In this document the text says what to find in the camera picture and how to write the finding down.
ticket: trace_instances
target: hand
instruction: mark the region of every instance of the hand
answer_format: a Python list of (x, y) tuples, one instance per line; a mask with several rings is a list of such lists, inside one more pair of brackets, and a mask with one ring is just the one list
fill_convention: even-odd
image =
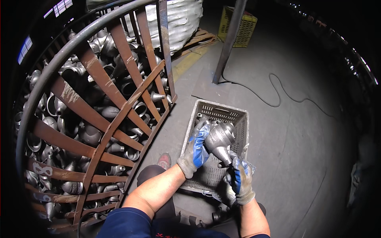
[(185, 175), (190, 179), (209, 158), (209, 154), (203, 145), (205, 138), (209, 134), (210, 126), (205, 125), (206, 121), (200, 121), (193, 130), (184, 154), (177, 159), (177, 164)]
[(232, 151), (230, 151), (230, 157), (233, 159), (233, 167), (228, 168), (225, 178), (235, 192), (237, 203), (245, 205), (255, 197), (255, 192), (251, 187), (254, 168), (253, 165), (238, 157)]

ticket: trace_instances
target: plastic crate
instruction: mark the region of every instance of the plastic crate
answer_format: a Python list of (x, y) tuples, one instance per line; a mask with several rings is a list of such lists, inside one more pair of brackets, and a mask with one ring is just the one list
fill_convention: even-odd
[[(225, 42), (227, 31), (229, 29), (230, 20), (232, 19), (234, 8), (230, 6), (224, 6), (222, 10), (221, 22), (219, 24), (217, 37)], [(233, 47), (247, 47), (249, 44), (251, 35), (253, 34), (255, 25), (257, 24), (257, 18), (248, 12), (244, 12), (242, 21), (239, 27), (237, 38)]]
[[(189, 137), (193, 132), (198, 113), (203, 113), (212, 120), (233, 123), (235, 143), (230, 146), (230, 149), (246, 159), (249, 141), (249, 113), (242, 109), (201, 99), (198, 99), (194, 105), (181, 155), (184, 153)], [(212, 191), (223, 180), (226, 172), (226, 168), (218, 168), (219, 162), (220, 160), (210, 154), (209, 159), (194, 173), (193, 178), (187, 179), (180, 188), (212, 196)]]

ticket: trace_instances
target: worker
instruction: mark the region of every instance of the worker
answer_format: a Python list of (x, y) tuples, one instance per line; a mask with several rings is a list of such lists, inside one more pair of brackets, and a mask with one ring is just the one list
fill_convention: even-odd
[[(219, 237), (238, 238), (220, 232), (218, 229), (198, 228), (179, 223), (177, 219), (173, 194), (185, 182), (193, 177), (208, 159), (209, 155), (203, 146), (210, 127), (201, 121), (196, 125), (184, 154), (170, 168), (170, 157), (164, 154), (158, 165), (144, 168), (138, 176), (138, 187), (125, 199), (121, 208), (110, 212), (97, 238), (187, 238)], [(269, 238), (270, 229), (251, 187), (252, 168), (245, 160), (232, 154), (232, 167), (228, 169), (226, 179), (236, 194), (240, 208), (240, 237)]]

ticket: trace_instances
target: pile of metal fittings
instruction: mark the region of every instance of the pile of metal fittings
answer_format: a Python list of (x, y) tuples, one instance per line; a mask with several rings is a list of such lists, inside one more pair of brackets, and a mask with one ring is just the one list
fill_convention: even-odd
[(202, 113), (197, 114), (195, 123), (205, 121), (209, 124), (210, 131), (205, 138), (204, 145), (208, 152), (212, 153), (222, 163), (218, 165), (219, 168), (227, 168), (232, 163), (229, 155), (230, 145), (235, 143), (234, 139), (234, 125), (232, 123), (224, 123), (219, 120), (211, 120), (208, 116)]
[[(125, 33), (126, 39), (132, 50), (135, 62), (140, 70), (142, 79), (145, 80), (147, 75), (151, 72), (147, 56), (144, 48), (135, 42), (134, 37), (129, 37)], [(68, 40), (75, 36), (73, 31), (70, 32)], [(110, 76), (111, 80), (118, 87), (122, 95), (128, 100), (137, 89), (129, 75), (123, 60), (115, 46), (114, 40), (109, 32), (100, 30), (88, 41), (92, 51), (98, 57), (99, 62)], [(157, 64), (161, 62), (161, 58), (156, 56)], [(119, 109), (105, 95), (105, 93), (96, 84), (93, 78), (86, 71), (85, 67), (79, 61), (76, 55), (72, 55), (59, 69), (59, 74), (69, 85), (99, 114), (101, 114), (108, 121), (112, 121), (119, 113)], [(26, 80), (29, 82), (29, 90), (32, 91), (37, 83), (41, 72), (35, 70), (31, 75), (28, 75)], [(162, 84), (166, 90), (167, 95), (158, 94), (155, 84), (151, 83), (147, 88), (150, 92), (151, 99), (155, 103), (156, 108), (160, 115), (165, 111), (162, 104), (162, 99), (167, 99), (168, 103), (172, 105), (171, 96), (168, 94), (169, 86), (168, 79), (164, 75), (164, 70), (161, 71)], [(30, 94), (24, 95), (22, 100), (25, 105)], [(142, 118), (142, 120), (151, 128), (154, 129), (158, 123), (147, 110), (146, 104), (138, 99), (133, 105), (133, 109)], [(21, 123), (23, 112), (18, 112), (14, 117), (16, 125), (16, 134)], [(96, 148), (101, 141), (103, 132), (92, 126), (87, 121), (80, 118), (77, 114), (72, 112), (62, 101), (54, 96), (52, 92), (46, 90), (41, 100), (39, 101), (35, 115), (43, 122), (79, 142)], [(134, 123), (128, 118), (120, 124), (119, 129), (132, 139), (145, 145), (148, 135), (144, 134)], [(32, 133), (27, 136), (26, 156), (49, 166), (58, 167), (68, 171), (86, 173), (91, 158), (77, 155), (70, 151), (61, 149), (57, 146), (51, 145)], [(139, 151), (123, 144), (115, 138), (111, 138), (106, 147), (107, 153), (112, 153), (126, 159), (135, 161), (139, 158)], [(122, 165), (115, 165), (100, 161), (98, 163), (95, 174), (106, 176), (126, 176), (131, 172), (130, 167)], [(38, 175), (31, 171), (26, 171), (26, 182), (43, 193), (59, 194), (59, 195), (80, 195), (83, 192), (82, 182), (72, 182), (65, 180), (52, 179), (46, 176)], [(118, 183), (104, 183), (104, 184), (91, 184), (88, 194), (91, 193), (105, 193), (112, 190), (121, 190), (123, 193), (124, 182)], [(96, 208), (110, 203), (116, 203), (118, 196), (104, 198), (96, 201), (86, 201), (84, 209)], [(76, 203), (53, 203), (42, 202), (46, 208), (47, 218), (51, 221), (52, 218), (63, 218), (66, 212), (75, 211)]]

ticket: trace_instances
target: yellow plastic crate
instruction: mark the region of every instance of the yellow plastic crate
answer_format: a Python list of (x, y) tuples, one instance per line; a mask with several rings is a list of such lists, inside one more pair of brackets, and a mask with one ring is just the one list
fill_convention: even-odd
[[(229, 29), (230, 20), (232, 19), (234, 8), (230, 6), (224, 6), (222, 10), (221, 22), (219, 24), (217, 37), (225, 42), (227, 30)], [(239, 27), (237, 38), (233, 47), (247, 47), (249, 44), (251, 35), (253, 34), (255, 25), (257, 24), (257, 18), (248, 12), (244, 12), (242, 21)]]

